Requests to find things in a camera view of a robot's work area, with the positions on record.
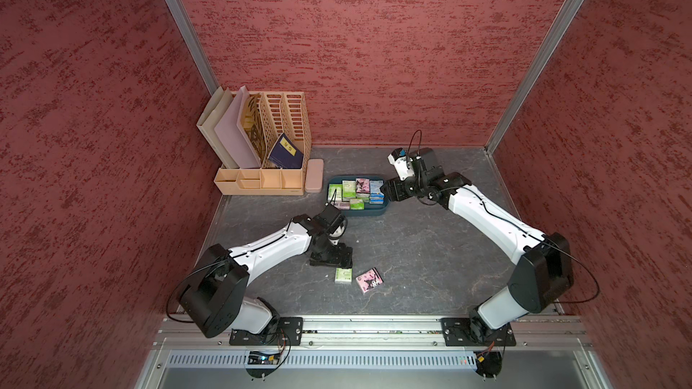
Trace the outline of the green tissue pack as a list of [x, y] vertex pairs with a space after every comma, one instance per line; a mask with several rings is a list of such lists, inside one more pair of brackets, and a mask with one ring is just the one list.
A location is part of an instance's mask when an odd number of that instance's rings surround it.
[[337, 268], [335, 270], [334, 282], [337, 284], [351, 284], [353, 274], [351, 268]]
[[328, 185], [327, 202], [335, 205], [342, 201], [342, 183], [330, 183]]
[[352, 211], [362, 211], [365, 209], [365, 202], [360, 198], [350, 200]]
[[351, 200], [357, 197], [357, 182], [355, 180], [342, 181], [342, 199]]

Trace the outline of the pink tissue pack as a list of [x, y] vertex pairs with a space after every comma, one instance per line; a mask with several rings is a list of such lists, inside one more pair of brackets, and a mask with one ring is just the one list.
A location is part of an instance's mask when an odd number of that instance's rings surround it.
[[371, 181], [369, 178], [357, 178], [356, 179], [356, 194], [357, 195], [369, 195], [371, 193]]
[[371, 268], [356, 277], [356, 282], [364, 294], [384, 284], [383, 278], [376, 268]]
[[333, 205], [342, 211], [348, 211], [351, 209], [351, 203], [349, 201], [336, 201]]

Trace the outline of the pink tissue pack bottom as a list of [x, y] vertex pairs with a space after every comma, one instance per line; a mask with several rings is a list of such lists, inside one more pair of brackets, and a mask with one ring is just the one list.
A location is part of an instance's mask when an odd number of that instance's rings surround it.
[[384, 284], [383, 278], [376, 268], [371, 268], [356, 277], [356, 282], [364, 294]]

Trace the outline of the blue tissue pack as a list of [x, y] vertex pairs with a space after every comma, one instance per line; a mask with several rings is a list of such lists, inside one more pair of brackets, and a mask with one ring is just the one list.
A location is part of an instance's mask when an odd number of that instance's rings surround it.
[[374, 194], [372, 194], [371, 197], [369, 198], [369, 202], [372, 205], [383, 205], [384, 196], [374, 196]]
[[371, 180], [369, 182], [369, 190], [371, 191], [371, 199], [383, 199], [384, 194], [381, 188], [384, 185], [383, 180]]

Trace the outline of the teal plastic storage box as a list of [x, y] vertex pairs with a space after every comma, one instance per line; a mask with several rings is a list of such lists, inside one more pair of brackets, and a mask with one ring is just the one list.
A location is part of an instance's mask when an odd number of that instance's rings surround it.
[[383, 185], [384, 180], [379, 176], [333, 176], [328, 181], [326, 202], [347, 216], [381, 216], [389, 206], [389, 200], [382, 193]]

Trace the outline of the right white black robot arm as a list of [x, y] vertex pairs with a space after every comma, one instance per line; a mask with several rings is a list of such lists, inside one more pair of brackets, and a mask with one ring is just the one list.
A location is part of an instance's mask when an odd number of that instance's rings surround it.
[[515, 265], [506, 286], [470, 311], [469, 337], [476, 342], [495, 337], [516, 319], [542, 312], [574, 284], [572, 265], [577, 260], [562, 235], [547, 235], [521, 222], [459, 173], [423, 184], [416, 178], [392, 178], [381, 190], [392, 202], [414, 197], [441, 205], [485, 234]]

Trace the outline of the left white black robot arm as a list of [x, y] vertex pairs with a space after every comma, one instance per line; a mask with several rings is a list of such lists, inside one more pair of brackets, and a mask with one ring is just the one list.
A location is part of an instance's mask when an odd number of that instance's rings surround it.
[[352, 248], [341, 242], [347, 227], [347, 218], [339, 212], [301, 214], [246, 245], [211, 246], [169, 296], [167, 318], [196, 325], [208, 339], [233, 330], [260, 343], [277, 340], [279, 313], [266, 300], [248, 297], [247, 287], [270, 269], [305, 253], [312, 266], [351, 268]]

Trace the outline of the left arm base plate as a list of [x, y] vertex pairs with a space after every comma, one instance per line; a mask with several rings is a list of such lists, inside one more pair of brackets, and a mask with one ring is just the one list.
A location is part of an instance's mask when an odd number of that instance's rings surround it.
[[279, 347], [299, 346], [303, 334], [304, 319], [301, 317], [273, 318], [258, 334], [232, 330], [231, 346]]

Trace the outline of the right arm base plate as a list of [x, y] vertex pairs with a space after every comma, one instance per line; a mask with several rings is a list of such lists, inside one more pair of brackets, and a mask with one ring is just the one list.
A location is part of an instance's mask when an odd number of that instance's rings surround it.
[[516, 340], [511, 325], [491, 329], [479, 318], [447, 317], [440, 320], [442, 335], [447, 347], [515, 347]]

